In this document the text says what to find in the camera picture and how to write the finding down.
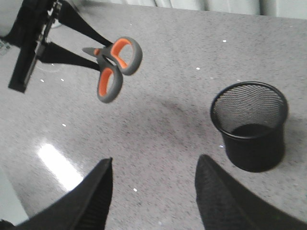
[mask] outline gray countertop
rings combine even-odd
[[[201,154],[307,221],[307,21],[103,3],[81,13],[111,41],[137,40],[143,62],[103,104],[94,70],[38,63],[21,94],[7,88],[18,49],[0,57],[0,159],[30,216],[67,192],[38,154],[49,144],[81,176],[114,158],[107,230],[203,229],[194,189]],[[82,47],[98,46],[65,26],[49,37],[84,57]],[[263,173],[229,161],[209,117],[221,89],[250,80],[277,87],[290,105],[285,158]]]

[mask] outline desk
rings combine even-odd
[[[114,158],[108,230],[203,229],[194,189],[201,154],[307,221],[307,21],[105,3],[81,12],[111,41],[137,40],[143,62],[119,97],[103,104],[94,70],[38,63],[23,95],[7,89],[18,50],[1,58],[0,159],[30,216],[66,193],[38,155],[49,144],[82,176]],[[65,26],[50,39],[87,58],[81,48],[97,46]],[[214,96],[239,81],[271,84],[290,105],[286,155],[268,172],[232,165],[210,121]]]

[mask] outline scissor blade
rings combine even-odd
[[[82,51],[84,52],[84,53],[87,53],[88,55],[91,55],[91,56],[93,56],[93,57],[97,57],[95,54],[94,54],[94,51],[95,51],[96,49],[95,48],[92,48],[92,47],[87,47],[87,48],[83,48],[82,49]]]

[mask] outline white curtain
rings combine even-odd
[[[201,11],[307,19],[307,0],[94,0]]]

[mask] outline scissors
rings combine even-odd
[[[97,62],[90,61],[61,46],[47,41],[50,28],[55,20],[71,29],[99,42],[104,48],[85,48],[84,51]],[[24,0],[10,33],[3,38],[20,48],[9,88],[25,92],[37,60],[42,63],[61,63],[83,66],[100,71],[98,98],[104,103],[113,101],[119,94],[122,74],[133,74],[141,64],[142,50],[132,38],[121,37],[112,43],[94,30],[65,0]],[[132,59],[126,63],[119,57],[125,45],[132,47]],[[108,89],[113,74],[114,81]]]
[[[132,58],[126,63],[120,56],[125,45],[132,48]],[[104,48],[83,48],[85,53],[97,59],[100,77],[97,86],[98,99],[104,103],[113,101],[119,94],[123,84],[123,74],[135,73],[142,61],[142,49],[140,45],[130,37],[121,37],[115,43]],[[113,74],[113,82],[107,90],[108,82]]]

